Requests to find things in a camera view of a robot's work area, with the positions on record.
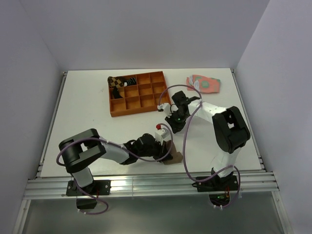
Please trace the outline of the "brown sock striped cuff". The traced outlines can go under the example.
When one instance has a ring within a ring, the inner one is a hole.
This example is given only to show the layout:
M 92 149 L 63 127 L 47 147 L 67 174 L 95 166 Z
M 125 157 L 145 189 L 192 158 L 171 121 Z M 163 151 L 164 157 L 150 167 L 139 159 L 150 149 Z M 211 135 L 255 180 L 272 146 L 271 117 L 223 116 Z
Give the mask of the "brown sock striped cuff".
M 176 150 L 174 143 L 171 140 L 165 142 L 166 153 L 169 153 L 163 160 L 164 165 L 173 165 L 181 163 L 183 160 L 183 156 L 181 152 Z

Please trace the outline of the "black white striped sock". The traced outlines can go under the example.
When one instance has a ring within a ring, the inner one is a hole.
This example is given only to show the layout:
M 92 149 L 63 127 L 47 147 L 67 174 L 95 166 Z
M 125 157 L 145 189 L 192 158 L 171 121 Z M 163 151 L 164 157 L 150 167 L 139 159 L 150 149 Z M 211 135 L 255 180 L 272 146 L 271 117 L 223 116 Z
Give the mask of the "black white striped sock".
M 135 77 L 127 78 L 124 81 L 124 87 L 137 85 L 137 79 Z

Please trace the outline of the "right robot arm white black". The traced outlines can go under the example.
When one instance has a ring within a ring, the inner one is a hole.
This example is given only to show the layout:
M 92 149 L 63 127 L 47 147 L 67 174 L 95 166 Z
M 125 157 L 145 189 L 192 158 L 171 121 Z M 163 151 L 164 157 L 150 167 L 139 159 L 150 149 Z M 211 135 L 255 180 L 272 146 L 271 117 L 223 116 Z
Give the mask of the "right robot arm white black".
M 212 175 L 207 179 L 191 178 L 194 182 L 203 183 L 211 180 L 216 190 L 222 190 L 228 184 L 228 177 L 233 175 L 234 164 L 240 149 L 251 138 L 247 124 L 236 106 L 219 107 L 203 102 L 201 97 L 186 97 L 183 91 L 172 96 L 176 111 L 171 111 L 169 103 L 159 103 L 158 111 L 166 114 L 165 120 L 169 123 L 173 133 L 186 131 L 182 144 L 183 165 L 187 175 L 190 175 L 186 164 L 186 140 L 193 117 L 199 117 L 213 125 L 214 136 L 219 150 L 216 163 L 212 167 Z

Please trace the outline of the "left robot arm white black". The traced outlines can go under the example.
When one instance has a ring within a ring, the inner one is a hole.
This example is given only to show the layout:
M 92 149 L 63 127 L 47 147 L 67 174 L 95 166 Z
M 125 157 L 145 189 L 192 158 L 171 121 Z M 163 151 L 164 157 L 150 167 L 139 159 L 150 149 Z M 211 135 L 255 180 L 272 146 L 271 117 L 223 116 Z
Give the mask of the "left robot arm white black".
M 173 159 L 170 141 L 157 140 L 145 133 L 138 139 L 123 144 L 109 142 L 100 137 L 96 129 L 89 129 L 63 140 L 56 163 L 71 174 L 77 188 L 89 195 L 96 186 L 89 165 L 99 158 L 112 160 L 120 165 L 130 165 L 139 159 L 147 162 L 166 162 Z

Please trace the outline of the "orange compartment tray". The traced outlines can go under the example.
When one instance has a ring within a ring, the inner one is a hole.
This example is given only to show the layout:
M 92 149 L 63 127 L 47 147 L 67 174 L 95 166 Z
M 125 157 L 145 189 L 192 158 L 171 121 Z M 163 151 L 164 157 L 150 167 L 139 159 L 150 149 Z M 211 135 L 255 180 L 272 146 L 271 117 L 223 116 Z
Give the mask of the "orange compartment tray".
M 156 111 L 160 103 L 171 103 L 169 93 L 165 91 L 167 84 L 162 71 L 121 77 L 135 77 L 137 85 L 119 88 L 119 93 L 122 96 L 119 99 L 114 99 L 113 89 L 108 86 L 110 114 L 112 117 Z

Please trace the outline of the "pink green dotted sock pair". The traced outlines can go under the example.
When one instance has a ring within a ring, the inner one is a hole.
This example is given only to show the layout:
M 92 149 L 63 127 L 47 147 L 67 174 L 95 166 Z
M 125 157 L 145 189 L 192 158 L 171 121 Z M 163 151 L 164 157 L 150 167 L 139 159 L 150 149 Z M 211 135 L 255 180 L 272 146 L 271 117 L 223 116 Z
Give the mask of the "pink green dotted sock pair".
M 219 93 L 221 81 L 202 75 L 190 75 L 186 77 L 186 84 L 196 88 L 200 93 L 212 94 Z

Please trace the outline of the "checkered brown rolled sock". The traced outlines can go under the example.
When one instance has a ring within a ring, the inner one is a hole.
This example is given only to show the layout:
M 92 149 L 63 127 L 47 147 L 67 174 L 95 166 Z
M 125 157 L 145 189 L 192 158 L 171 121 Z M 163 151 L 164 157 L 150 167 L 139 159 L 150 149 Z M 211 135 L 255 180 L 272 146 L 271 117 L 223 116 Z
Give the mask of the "checkered brown rolled sock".
M 122 98 L 118 89 L 123 87 L 125 84 L 127 84 L 126 78 L 109 76 L 107 78 L 107 82 L 108 82 L 109 88 L 113 89 L 112 93 L 113 93 L 114 99 Z

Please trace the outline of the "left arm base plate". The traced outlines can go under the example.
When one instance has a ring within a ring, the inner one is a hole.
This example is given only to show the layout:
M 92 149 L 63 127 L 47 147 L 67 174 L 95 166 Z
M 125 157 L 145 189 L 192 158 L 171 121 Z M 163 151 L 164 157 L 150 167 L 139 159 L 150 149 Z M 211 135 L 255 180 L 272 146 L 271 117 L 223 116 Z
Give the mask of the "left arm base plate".
M 94 180 L 94 182 L 86 187 L 81 188 L 83 191 L 90 195 L 109 195 L 111 188 L 110 180 Z M 70 180 L 67 185 L 66 196 L 83 196 L 82 193 L 76 186 L 73 180 Z

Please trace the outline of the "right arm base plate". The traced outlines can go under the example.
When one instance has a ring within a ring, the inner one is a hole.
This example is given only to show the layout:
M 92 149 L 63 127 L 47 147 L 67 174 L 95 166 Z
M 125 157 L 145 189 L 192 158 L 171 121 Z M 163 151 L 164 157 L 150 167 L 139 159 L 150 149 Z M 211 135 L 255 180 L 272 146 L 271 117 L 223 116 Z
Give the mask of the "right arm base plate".
M 192 184 L 192 187 L 196 188 L 198 192 L 236 191 L 238 186 L 237 177 L 233 173 L 230 173 L 226 177 L 219 177 L 216 175 L 206 182 L 194 182 Z

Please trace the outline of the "aluminium rail frame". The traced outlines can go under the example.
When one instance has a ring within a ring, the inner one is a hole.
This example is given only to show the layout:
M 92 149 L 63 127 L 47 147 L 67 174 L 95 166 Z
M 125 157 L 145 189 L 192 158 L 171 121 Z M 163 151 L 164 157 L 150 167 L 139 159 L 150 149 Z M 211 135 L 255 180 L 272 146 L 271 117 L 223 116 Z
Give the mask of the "aluminium rail frame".
M 109 197 L 139 197 L 166 195 L 198 195 L 186 174 L 155 174 L 128 176 L 96 176 L 94 180 L 110 180 Z M 37 178 L 27 182 L 23 199 L 61 199 L 65 195 L 70 177 Z M 241 173 L 241 192 L 276 192 L 279 190 L 272 172 Z

